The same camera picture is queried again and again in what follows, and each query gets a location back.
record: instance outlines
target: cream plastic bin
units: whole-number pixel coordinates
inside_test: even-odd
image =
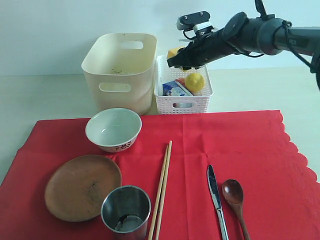
[[[154,95],[159,114],[198,114],[206,113],[210,98],[214,94],[207,66],[199,69],[181,71],[178,68],[168,67],[167,56],[158,56],[156,61],[156,77]],[[199,73],[204,78],[204,88],[194,96],[163,96],[163,84],[178,78],[185,78],[191,73]]]
[[[151,107],[157,38],[109,33],[97,39],[81,67],[99,109],[126,108],[139,115]]]

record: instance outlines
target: red tablecloth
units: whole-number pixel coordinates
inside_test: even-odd
[[[87,140],[86,118],[38,121],[0,187],[0,239],[112,240],[99,216],[70,223],[47,211],[44,189],[50,176],[72,158],[107,155],[119,165],[123,184],[143,188],[153,206],[172,140],[161,240],[221,239],[208,164],[220,186],[229,178],[242,184],[252,240],[319,240],[320,184],[282,120],[277,110],[142,116],[135,144],[116,154]],[[239,223],[223,198],[222,207],[229,239],[241,240]]]

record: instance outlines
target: white wall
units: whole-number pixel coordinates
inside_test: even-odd
[[[267,13],[296,27],[320,26],[318,0],[264,0]],[[81,74],[81,62],[101,35],[144,32],[158,38],[158,54],[180,46],[177,17],[208,11],[222,28],[237,12],[258,16],[254,0],[0,0],[0,76]],[[251,59],[229,56],[209,69],[302,65],[291,53]]]

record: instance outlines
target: wooden plate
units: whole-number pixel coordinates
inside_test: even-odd
[[[80,156],[52,175],[45,188],[45,205],[58,219],[86,221],[100,215],[106,196],[121,185],[120,169],[110,158]]]

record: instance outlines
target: stainless steel cup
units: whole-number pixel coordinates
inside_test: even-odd
[[[143,240],[151,212],[150,198],[137,186],[125,185],[111,191],[101,206],[103,223],[117,240]]]

